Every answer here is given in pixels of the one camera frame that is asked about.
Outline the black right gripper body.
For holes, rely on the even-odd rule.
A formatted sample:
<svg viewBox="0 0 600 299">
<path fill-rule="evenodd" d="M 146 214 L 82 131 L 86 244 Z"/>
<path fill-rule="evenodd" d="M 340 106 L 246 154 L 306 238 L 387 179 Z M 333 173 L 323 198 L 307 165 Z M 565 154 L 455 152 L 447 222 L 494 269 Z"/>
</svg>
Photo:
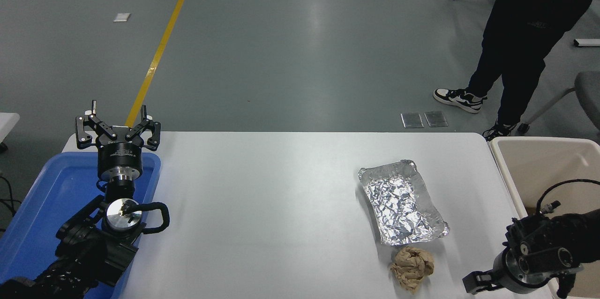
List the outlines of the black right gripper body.
<svg viewBox="0 0 600 299">
<path fill-rule="evenodd" d="M 519 283 L 514 278 L 507 263 L 507 257 L 512 256 L 510 251 L 499 253 L 493 262 L 491 271 L 491 291 L 506 289 L 513 293 L 520 293 Z"/>
</svg>

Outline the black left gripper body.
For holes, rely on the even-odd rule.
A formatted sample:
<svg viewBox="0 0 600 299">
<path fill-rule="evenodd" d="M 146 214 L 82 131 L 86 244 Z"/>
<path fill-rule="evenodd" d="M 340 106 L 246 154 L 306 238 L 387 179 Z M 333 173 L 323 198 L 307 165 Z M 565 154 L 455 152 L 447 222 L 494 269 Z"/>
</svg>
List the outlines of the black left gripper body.
<svg viewBox="0 0 600 299">
<path fill-rule="evenodd" d="M 113 142 L 98 148 L 98 176 L 143 173 L 142 148 L 130 142 Z"/>
</svg>

